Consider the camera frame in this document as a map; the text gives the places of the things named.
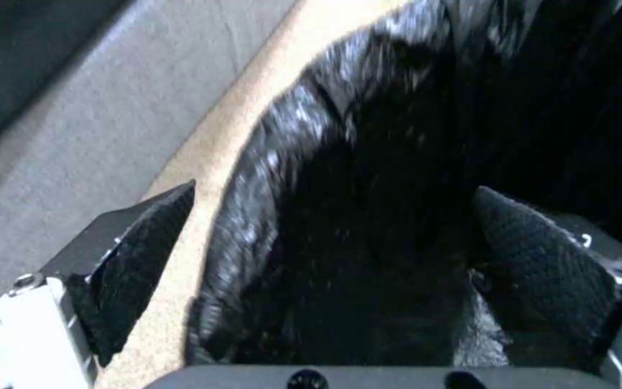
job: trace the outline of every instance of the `gray fabric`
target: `gray fabric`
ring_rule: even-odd
[[[128,3],[0,0],[0,132]]]
[[[0,137],[0,294],[138,201],[292,3],[131,5]]]

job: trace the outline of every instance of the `textured black pad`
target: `textured black pad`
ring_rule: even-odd
[[[602,357],[622,321],[622,245],[575,216],[550,216],[480,187],[474,199],[493,250],[491,278]]]
[[[41,269],[64,280],[102,366],[148,306],[193,207],[194,186],[100,215]]]

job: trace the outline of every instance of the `black plastic piece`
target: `black plastic piece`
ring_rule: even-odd
[[[191,181],[97,217],[40,271],[64,281],[102,366],[148,306],[193,207]]]

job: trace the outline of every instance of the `screw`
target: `screw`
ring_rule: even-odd
[[[45,277],[40,273],[24,274],[17,278],[13,283],[12,290],[9,291],[9,296],[17,296],[27,291],[32,291],[38,286],[45,285]]]

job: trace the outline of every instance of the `gray surface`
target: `gray surface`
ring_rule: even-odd
[[[140,199],[293,0],[137,0],[0,138],[0,294]]]
[[[154,382],[147,389],[284,389],[303,366],[207,365],[189,367]],[[612,389],[608,382],[564,369],[494,367],[313,367],[329,389]],[[469,372],[483,384],[445,384],[451,373]]]

